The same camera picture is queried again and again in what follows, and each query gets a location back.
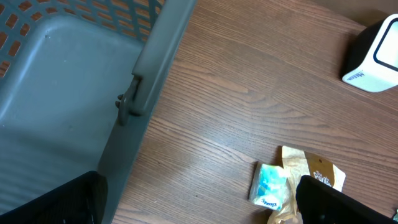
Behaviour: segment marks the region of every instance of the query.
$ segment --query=blue-gray container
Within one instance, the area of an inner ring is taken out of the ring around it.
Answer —
[[[194,5],[0,1],[0,214],[96,170],[111,222]]]

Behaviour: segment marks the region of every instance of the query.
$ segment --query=brown wood surface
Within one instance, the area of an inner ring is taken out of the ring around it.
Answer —
[[[247,201],[280,146],[334,162],[343,192],[398,207],[398,88],[344,84],[364,27],[309,0],[198,0],[115,223],[266,223]]]

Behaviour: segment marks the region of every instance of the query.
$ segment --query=lattice pattern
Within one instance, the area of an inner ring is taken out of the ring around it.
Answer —
[[[0,2],[0,78],[37,23],[59,14],[73,16],[146,41],[164,0],[6,0]]]

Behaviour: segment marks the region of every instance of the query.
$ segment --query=light blue packet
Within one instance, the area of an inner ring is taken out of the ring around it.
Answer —
[[[249,200],[273,210],[282,209],[287,175],[279,166],[258,162],[254,173]]]

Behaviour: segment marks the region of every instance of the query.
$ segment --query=brown and beige wrapper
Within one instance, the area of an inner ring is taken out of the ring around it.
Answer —
[[[296,217],[296,188],[303,175],[310,175],[324,184],[342,191],[346,174],[330,161],[315,154],[291,147],[282,147],[282,161],[287,177],[287,195],[281,211],[273,211],[267,224],[280,224],[281,221]]]

